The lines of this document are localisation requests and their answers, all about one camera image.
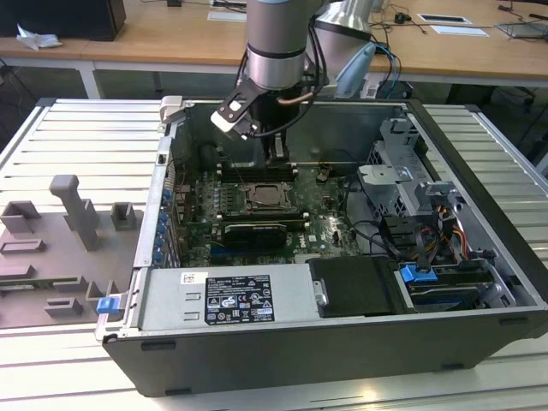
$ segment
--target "motherboard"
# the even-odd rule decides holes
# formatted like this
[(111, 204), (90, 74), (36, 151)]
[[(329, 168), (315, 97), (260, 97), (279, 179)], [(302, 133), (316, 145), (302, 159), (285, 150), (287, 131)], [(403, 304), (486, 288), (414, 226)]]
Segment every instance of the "motherboard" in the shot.
[(342, 203), (348, 180), (299, 168), (285, 181), (245, 170), (185, 173), (176, 212), (181, 264), (268, 265), (360, 254)]

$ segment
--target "power supply label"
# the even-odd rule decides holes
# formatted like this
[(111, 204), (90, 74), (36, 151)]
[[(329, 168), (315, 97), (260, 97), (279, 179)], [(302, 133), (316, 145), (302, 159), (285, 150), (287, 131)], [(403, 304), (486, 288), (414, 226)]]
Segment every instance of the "power supply label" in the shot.
[(226, 325), (274, 321), (271, 277), (208, 277), (205, 321)]

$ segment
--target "blue latch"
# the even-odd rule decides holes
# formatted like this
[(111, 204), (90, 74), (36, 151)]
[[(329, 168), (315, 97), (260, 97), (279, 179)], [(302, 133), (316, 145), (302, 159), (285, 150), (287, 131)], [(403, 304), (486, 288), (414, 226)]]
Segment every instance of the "blue latch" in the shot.
[(103, 297), (97, 303), (97, 314), (118, 314), (120, 297)]
[(422, 281), (437, 281), (438, 276), (431, 268), (429, 271), (418, 271), (416, 264), (407, 264), (400, 269), (403, 281), (405, 283), (420, 283)]

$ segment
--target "wooden desk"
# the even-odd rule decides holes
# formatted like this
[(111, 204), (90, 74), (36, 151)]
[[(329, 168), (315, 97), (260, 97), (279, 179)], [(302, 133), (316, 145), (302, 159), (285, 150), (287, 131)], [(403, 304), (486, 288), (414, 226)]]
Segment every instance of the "wooden desk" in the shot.
[[(497, 0), (392, 0), (417, 13), (462, 15), (473, 26), (492, 27), (517, 18), (497, 10)], [(245, 48), (245, 23), (208, 21), (212, 9), (198, 4), (168, 8), (164, 2), (125, 0), (127, 21), (114, 42), (62, 39), (63, 46), (32, 51), (14, 39), (0, 39), (0, 57), (21, 66), (78, 69), (90, 98), (99, 98), (96, 69), (152, 72), (235, 73)], [(515, 12), (548, 14), (539, 4), (514, 3)], [(393, 21), (388, 8), (384, 18)], [(373, 14), (379, 21), (381, 14)], [(373, 27), (379, 41), (384, 32)], [(548, 44), (509, 40), (497, 28), (490, 37), (437, 34), (430, 27), (392, 27), (390, 46), (402, 60), (401, 80), (493, 86), (548, 86)], [(368, 75), (378, 83), (388, 69), (386, 57), (376, 56)]]
[[(492, 27), (500, 23), (518, 22), (510, 13), (497, 9), (496, 0), (393, 0), (409, 9), (413, 20), (420, 24), (418, 13), (459, 15), (477, 27)], [(529, 13), (548, 15), (548, 7), (540, 4), (514, 3), (514, 11), (531, 21)], [(395, 11), (389, 7), (385, 19), (393, 21)], [(381, 14), (372, 14), (379, 21)], [(392, 27), (390, 46), (402, 60), (404, 74), (434, 74), (493, 80), (548, 80), (548, 43), (541, 40), (510, 40), (498, 28), (485, 28), (490, 37), (437, 34), (432, 28)], [(380, 27), (373, 27), (379, 41), (384, 41)]]
[(244, 22), (208, 21), (212, 8), (198, 4), (180, 8), (140, 0), (125, 0), (124, 4), (128, 19), (116, 41), (90, 41), (82, 58), (232, 66), (240, 63), (247, 42)]

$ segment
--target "white sticker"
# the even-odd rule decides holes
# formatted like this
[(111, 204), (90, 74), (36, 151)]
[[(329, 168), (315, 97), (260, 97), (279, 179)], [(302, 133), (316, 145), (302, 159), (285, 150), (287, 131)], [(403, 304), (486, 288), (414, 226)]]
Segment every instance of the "white sticker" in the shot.
[(207, 278), (207, 271), (205, 272), (182, 272), (181, 284), (205, 284)]

